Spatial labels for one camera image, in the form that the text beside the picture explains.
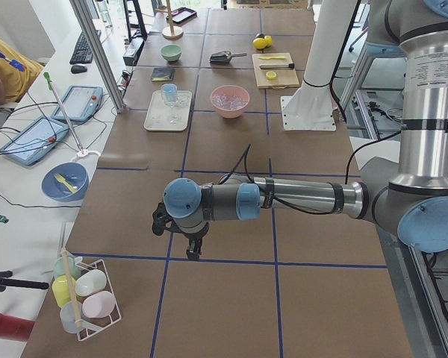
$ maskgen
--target green bowl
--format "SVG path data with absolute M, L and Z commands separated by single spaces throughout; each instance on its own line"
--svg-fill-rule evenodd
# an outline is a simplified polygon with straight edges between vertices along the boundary
M 161 49 L 161 56 L 168 62 L 177 61 L 181 56 L 181 47 L 178 45 L 166 45 Z

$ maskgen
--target blue pen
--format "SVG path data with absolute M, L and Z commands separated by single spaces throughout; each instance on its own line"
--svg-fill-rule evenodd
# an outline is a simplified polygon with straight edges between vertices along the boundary
M 7 56 L 5 56 L 4 54 L 2 54 L 0 52 L 0 58 L 3 58 L 5 61 L 7 61 L 12 67 L 15 67 L 16 69 L 18 69 L 20 72 L 25 71 L 25 66 L 23 66 L 20 62 L 18 62 L 17 60 L 11 60 L 9 58 L 7 58 Z

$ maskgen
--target person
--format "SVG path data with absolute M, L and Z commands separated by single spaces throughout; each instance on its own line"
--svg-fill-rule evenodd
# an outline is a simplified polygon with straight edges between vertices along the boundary
M 0 104 L 18 102 L 38 77 L 43 66 L 15 51 L 2 40 L 0 40 L 0 52 L 25 67 L 25 71 L 21 72 L 0 58 Z

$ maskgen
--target keyboard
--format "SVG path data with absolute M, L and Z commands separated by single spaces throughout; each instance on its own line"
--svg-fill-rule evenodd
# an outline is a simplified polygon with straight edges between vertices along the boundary
M 98 37 L 101 35 L 101 30 L 96 30 Z M 93 54 L 91 53 L 90 45 L 88 44 L 87 38 L 83 33 L 78 36 L 75 44 L 75 49 L 73 50 L 72 58 L 69 60 L 70 65 L 76 63 L 91 63 L 93 61 Z

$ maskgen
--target cutting board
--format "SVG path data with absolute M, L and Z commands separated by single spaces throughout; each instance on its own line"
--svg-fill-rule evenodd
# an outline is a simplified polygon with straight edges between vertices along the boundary
M 285 60 L 263 60 L 259 57 L 263 56 L 285 56 Z M 286 63 L 293 63 L 292 57 L 288 52 L 274 53 L 274 54 L 253 54 L 252 63 L 254 65 L 255 80 L 257 88 L 291 88 L 300 87 L 299 79 L 295 69 L 259 69 L 259 65 L 282 65 Z M 275 80 L 268 80 L 266 78 L 267 71 L 274 71 L 277 74 Z

